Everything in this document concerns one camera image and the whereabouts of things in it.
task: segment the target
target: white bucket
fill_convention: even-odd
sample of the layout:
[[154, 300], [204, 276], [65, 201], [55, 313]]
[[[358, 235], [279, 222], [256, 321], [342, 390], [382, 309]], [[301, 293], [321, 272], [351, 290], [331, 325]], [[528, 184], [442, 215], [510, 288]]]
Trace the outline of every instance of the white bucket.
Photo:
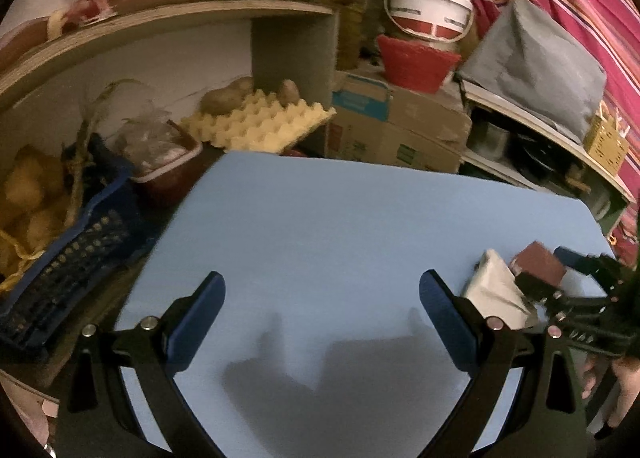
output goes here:
[[474, 21], [471, 0], [385, 0], [389, 19], [422, 40], [454, 43], [464, 38]]

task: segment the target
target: blue table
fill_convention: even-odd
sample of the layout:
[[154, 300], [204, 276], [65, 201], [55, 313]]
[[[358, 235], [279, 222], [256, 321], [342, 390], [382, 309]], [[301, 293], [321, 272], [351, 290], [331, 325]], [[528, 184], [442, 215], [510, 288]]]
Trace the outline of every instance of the blue table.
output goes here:
[[[539, 240], [609, 252], [580, 201], [458, 175], [230, 153], [158, 242], [118, 321], [129, 328], [209, 271], [226, 302], [176, 383], [229, 458], [415, 458], [464, 390], [418, 300], [435, 268], [459, 294], [487, 248]], [[594, 282], [581, 284], [594, 294]], [[135, 375], [145, 435], [164, 445]], [[506, 417], [517, 370], [484, 432]]]

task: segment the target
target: gray cloth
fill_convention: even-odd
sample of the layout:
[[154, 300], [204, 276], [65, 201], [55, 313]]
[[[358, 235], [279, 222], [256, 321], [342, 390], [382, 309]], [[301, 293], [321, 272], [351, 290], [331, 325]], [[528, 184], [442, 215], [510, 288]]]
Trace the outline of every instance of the gray cloth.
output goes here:
[[607, 80], [600, 63], [529, 0], [512, 0], [458, 71], [582, 143]]

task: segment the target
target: blue plastic basket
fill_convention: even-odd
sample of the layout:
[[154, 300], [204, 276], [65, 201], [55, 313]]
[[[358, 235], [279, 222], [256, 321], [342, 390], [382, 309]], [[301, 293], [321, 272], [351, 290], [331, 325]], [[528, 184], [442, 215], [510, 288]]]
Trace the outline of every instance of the blue plastic basket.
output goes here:
[[89, 152], [95, 164], [84, 172], [86, 200], [79, 220], [0, 304], [0, 340], [20, 350], [40, 352], [95, 285], [152, 244], [129, 183], [132, 165], [106, 149], [97, 135]]

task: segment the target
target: storage shelf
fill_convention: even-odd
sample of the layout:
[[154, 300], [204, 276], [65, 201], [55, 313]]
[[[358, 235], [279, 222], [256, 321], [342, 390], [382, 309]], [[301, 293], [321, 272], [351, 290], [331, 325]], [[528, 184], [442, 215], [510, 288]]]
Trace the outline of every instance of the storage shelf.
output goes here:
[[542, 193], [553, 193], [550, 189], [527, 180], [527, 178], [521, 175], [517, 169], [513, 167], [513, 164], [506, 159], [491, 161], [467, 148], [465, 153], [462, 155], [462, 160], [486, 171], [491, 175], [494, 175], [494, 177], [500, 178], [500, 180], [510, 183], [511, 185], [541, 191]]
[[561, 146], [566, 151], [571, 153], [578, 160], [582, 161], [588, 167], [597, 172], [605, 181], [609, 182], [617, 190], [628, 203], [635, 203], [634, 196], [629, 191], [628, 187], [622, 182], [620, 177], [613, 177], [604, 167], [598, 164], [593, 158], [591, 158], [584, 148], [572, 142], [570, 139], [554, 130], [551, 126], [544, 121], [530, 114], [526, 110], [519, 108], [518, 106], [510, 103], [506, 99], [491, 93], [484, 88], [470, 83], [468, 81], [462, 82], [462, 89], [465, 92], [466, 98], [474, 103], [480, 105], [489, 111], [494, 111], [499, 114], [505, 115], [510, 119], [526, 126], [527, 128], [536, 131], [546, 139], [551, 140], [554, 144]]
[[216, 0], [115, 16], [34, 49], [0, 75], [0, 112], [62, 70], [141, 38], [222, 21], [333, 14], [323, 5], [290, 0]]

